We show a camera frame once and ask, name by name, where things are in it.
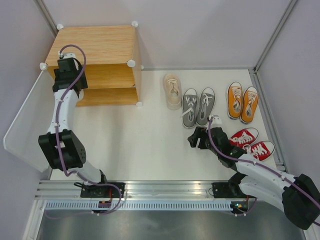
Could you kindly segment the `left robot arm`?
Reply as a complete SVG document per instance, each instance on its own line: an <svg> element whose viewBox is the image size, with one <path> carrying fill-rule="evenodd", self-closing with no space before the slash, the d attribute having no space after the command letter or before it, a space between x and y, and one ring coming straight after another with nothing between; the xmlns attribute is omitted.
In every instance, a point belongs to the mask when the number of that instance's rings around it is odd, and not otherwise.
<svg viewBox="0 0 320 240"><path fill-rule="evenodd" d="M88 87L84 67L72 56L62 57L54 69L54 109L46 134L38 137L38 144L54 170L62 171L67 177L75 174L87 184L99 198L109 193L107 178L102 170L87 160L85 146L73 131L77 103Z"/></svg>

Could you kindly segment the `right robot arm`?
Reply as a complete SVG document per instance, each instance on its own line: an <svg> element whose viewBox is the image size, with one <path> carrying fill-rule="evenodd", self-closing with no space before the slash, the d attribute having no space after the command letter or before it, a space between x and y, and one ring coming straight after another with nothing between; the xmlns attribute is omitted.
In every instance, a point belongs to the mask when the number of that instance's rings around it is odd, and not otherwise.
<svg viewBox="0 0 320 240"><path fill-rule="evenodd" d="M261 199L302 230L317 223L320 192L309 176L294 176L266 165L232 143L220 127L197 127L187 140L192 148L210 150L224 167L235 171L228 185L231 196Z"/></svg>

